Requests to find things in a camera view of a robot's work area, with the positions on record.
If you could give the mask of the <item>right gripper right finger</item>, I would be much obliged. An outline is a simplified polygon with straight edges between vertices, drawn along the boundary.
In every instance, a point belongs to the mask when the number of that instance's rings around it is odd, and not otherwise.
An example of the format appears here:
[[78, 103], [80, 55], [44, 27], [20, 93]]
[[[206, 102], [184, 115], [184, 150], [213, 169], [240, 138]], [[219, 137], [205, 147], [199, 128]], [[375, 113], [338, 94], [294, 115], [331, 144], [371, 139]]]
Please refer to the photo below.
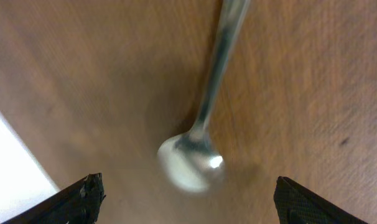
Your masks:
[[294, 180], [276, 180], [274, 203], [280, 224], [366, 224]]

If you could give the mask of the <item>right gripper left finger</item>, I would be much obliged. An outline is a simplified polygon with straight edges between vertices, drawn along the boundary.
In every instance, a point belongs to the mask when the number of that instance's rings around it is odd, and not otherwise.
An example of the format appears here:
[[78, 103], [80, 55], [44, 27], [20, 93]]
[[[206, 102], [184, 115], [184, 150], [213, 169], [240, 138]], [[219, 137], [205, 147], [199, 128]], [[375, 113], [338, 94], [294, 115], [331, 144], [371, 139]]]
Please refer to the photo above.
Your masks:
[[4, 224], [94, 224], [104, 199], [102, 174], [89, 174]]

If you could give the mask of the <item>large metal spoon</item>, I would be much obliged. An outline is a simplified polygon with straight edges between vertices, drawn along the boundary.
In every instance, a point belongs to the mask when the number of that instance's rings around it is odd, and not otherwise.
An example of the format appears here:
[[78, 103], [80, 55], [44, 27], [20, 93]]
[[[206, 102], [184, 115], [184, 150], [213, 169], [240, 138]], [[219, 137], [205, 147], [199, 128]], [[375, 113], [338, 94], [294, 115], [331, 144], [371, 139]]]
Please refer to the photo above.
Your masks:
[[215, 149], [210, 119], [231, 53], [241, 31], [250, 0], [224, 0], [208, 69], [209, 80], [191, 128], [165, 140], [157, 157], [166, 177], [188, 194], [204, 194], [225, 179], [225, 160]]

